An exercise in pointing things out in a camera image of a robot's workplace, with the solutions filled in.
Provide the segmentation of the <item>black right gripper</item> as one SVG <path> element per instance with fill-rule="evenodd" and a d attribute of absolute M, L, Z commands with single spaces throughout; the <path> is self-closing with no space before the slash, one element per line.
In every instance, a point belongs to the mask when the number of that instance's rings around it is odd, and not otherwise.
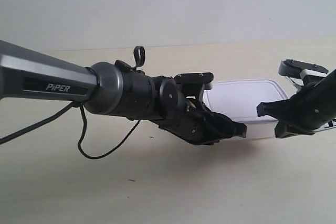
<path fill-rule="evenodd" d="M 275 138 L 314 135 L 335 120 L 335 77 L 304 86 L 289 99 L 261 102 L 256 110 L 258 117 L 286 117 L 275 126 Z"/>

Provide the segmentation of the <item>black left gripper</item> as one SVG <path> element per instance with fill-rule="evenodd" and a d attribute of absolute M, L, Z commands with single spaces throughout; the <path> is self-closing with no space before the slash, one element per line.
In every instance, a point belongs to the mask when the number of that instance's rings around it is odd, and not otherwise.
<path fill-rule="evenodd" d="M 209 145 L 223 139 L 247 136 L 246 124 L 212 112 L 203 102 L 183 95 L 159 96 L 148 120 L 192 145 Z"/>

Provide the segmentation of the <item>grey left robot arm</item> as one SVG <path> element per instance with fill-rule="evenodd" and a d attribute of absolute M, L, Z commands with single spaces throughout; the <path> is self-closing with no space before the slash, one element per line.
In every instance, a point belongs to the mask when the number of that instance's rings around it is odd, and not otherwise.
<path fill-rule="evenodd" d="M 193 145 L 246 137 L 245 124 L 203 102 L 212 73 L 150 77 L 141 70 L 144 48 L 136 46 L 133 56 L 134 66 L 117 60 L 82 67 L 1 41 L 1 98 L 70 101 L 96 115 L 148 120 Z"/>

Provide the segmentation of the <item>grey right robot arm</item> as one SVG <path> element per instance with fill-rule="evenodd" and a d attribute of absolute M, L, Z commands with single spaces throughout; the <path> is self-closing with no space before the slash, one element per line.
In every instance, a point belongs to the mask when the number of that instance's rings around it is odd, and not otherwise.
<path fill-rule="evenodd" d="M 259 103 L 256 111 L 258 117 L 278 120 L 275 138 L 316 134 L 335 119 L 335 71 L 304 85 L 288 99 Z"/>

